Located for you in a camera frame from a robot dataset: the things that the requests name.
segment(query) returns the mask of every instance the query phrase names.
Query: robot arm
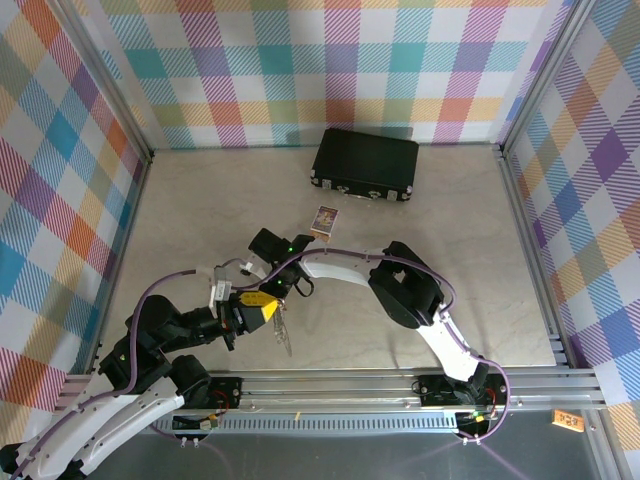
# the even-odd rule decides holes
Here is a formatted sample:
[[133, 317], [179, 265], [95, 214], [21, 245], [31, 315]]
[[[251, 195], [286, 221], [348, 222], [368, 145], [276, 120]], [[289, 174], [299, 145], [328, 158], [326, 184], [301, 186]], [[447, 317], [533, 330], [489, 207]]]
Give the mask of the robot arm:
[[[249, 246], [253, 252], [243, 271], [263, 280], [259, 290], [231, 292], [224, 269], [208, 270], [212, 277], [209, 305], [180, 313], [163, 296], [147, 297], [138, 320], [137, 383], [128, 395], [105, 397], [87, 408], [83, 402], [104, 392], [121, 390], [131, 379], [127, 334], [100, 363], [86, 390], [65, 414], [41, 435], [48, 441], [34, 454], [37, 436], [0, 451], [3, 470], [30, 480], [84, 478], [116, 448], [162, 415], [177, 408], [211, 408], [211, 378], [193, 355], [169, 362], [165, 353], [208, 344], [222, 337], [229, 350], [238, 336], [268, 322], [300, 279], [334, 278], [371, 288], [383, 308], [399, 325], [415, 329], [442, 363], [445, 379], [461, 404], [475, 404], [484, 394], [488, 366], [454, 340], [462, 339], [446, 311], [435, 272], [406, 245], [392, 242], [384, 250], [329, 250], [308, 235], [292, 242], [263, 229]], [[126, 321], [131, 328], [132, 318]]]

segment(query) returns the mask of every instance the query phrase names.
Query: orange label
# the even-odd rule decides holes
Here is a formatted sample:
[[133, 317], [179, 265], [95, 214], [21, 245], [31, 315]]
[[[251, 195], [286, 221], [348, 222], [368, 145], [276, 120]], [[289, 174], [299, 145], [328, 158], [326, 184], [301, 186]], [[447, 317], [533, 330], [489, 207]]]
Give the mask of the orange label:
[[551, 423], [574, 432], [584, 432], [584, 419], [580, 415], [565, 412], [564, 410], [554, 410]]

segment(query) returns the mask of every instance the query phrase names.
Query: floor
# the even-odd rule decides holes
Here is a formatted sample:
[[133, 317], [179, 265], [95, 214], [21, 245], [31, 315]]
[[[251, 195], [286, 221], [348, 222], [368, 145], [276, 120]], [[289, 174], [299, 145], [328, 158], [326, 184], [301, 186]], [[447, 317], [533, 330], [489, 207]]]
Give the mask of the floor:
[[[127, 247], [102, 354], [158, 277], [243, 257], [262, 227], [292, 239], [320, 205], [338, 208], [331, 245], [379, 248], [405, 242], [456, 287], [452, 315], [470, 345], [506, 366], [551, 365], [553, 354], [488, 146], [422, 147], [407, 203], [364, 200], [314, 188], [315, 148], [160, 152]], [[246, 282], [238, 276], [239, 282]], [[204, 277], [158, 289], [183, 311], [208, 300]], [[266, 325], [192, 349], [210, 369], [420, 367], [438, 362], [423, 340], [389, 318], [373, 293], [319, 280], [311, 298], [287, 298], [293, 356]]]

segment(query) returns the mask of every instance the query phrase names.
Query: yellow object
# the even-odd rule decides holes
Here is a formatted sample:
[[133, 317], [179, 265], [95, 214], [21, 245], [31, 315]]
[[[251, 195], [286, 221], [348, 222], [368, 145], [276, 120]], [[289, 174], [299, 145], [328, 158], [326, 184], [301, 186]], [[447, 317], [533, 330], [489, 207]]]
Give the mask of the yellow object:
[[580, 415], [565, 412], [564, 410], [554, 410], [551, 423], [574, 432], [584, 432], [584, 419]]
[[264, 321], [268, 322], [278, 309], [278, 299], [264, 292], [244, 292], [240, 295], [240, 302], [247, 307], [260, 307]]

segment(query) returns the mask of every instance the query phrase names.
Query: colorful checkered fabric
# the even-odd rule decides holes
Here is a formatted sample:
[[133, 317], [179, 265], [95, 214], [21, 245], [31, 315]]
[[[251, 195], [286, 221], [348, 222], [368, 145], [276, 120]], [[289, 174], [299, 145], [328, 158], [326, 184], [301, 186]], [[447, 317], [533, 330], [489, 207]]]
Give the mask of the colorful checkered fabric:
[[640, 1], [598, 3], [515, 153], [562, 318], [640, 478]]
[[0, 445], [89, 354], [142, 163], [45, 0], [0, 0]]
[[498, 143], [500, 144], [504, 143], [504, 140], [507, 137], [507, 134], [509, 133], [509, 129], [513, 125], [513, 122], [516, 119], [516, 116], [520, 112], [520, 107], [522, 107], [522, 104], [525, 98], [529, 94], [529, 90], [531, 89], [531, 86], [533, 84], [533, 81], [536, 78], [536, 75], [538, 74], [538, 72], [540, 71], [540, 68], [544, 64], [544, 61], [546, 60], [547, 55], [551, 50], [551, 46], [553, 45], [553, 42], [555, 41], [556, 37], [560, 33], [560, 29], [562, 28], [564, 21], [567, 19], [567, 15], [571, 11], [571, 8], [575, 3], [576, 3], [576, 0], [563, 0], [562, 6], [558, 9], [558, 13], [556, 14], [556, 17], [553, 20], [551, 27], [547, 31], [547, 36], [545, 37], [544, 42], [542, 42], [542, 45], [540, 46], [540, 50], [538, 50], [538, 54], [536, 55], [535, 60], [531, 64], [531, 68], [529, 69], [529, 72], [527, 72], [527, 75], [524, 81], [520, 85], [520, 90], [518, 91], [518, 95], [516, 96], [516, 99], [513, 102], [513, 105], [511, 105], [511, 109], [509, 110], [507, 119], [502, 125], [502, 129], [498, 134], [498, 139], [497, 139]]
[[549, 41], [538, 29], [567, 11], [562, 0], [75, 4], [160, 148], [315, 145], [327, 126], [497, 137]]

